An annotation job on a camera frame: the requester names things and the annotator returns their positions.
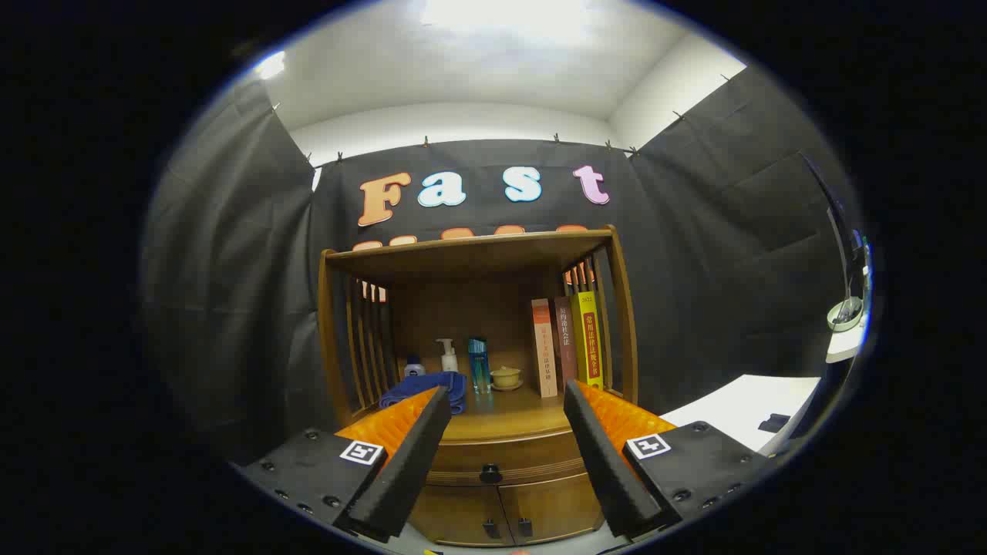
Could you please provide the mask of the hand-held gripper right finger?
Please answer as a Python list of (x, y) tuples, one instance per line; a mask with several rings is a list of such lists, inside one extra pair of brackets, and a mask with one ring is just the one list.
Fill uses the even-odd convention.
[(768, 461), (708, 422), (673, 425), (578, 380), (565, 386), (564, 414), (614, 535), (702, 519), (750, 488)]

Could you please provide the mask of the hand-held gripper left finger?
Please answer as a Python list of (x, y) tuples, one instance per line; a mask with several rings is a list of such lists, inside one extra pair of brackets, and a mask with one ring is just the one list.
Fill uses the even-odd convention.
[(324, 530), (384, 543), (404, 530), (450, 420), (437, 386), (342, 431), (306, 429), (236, 471)]

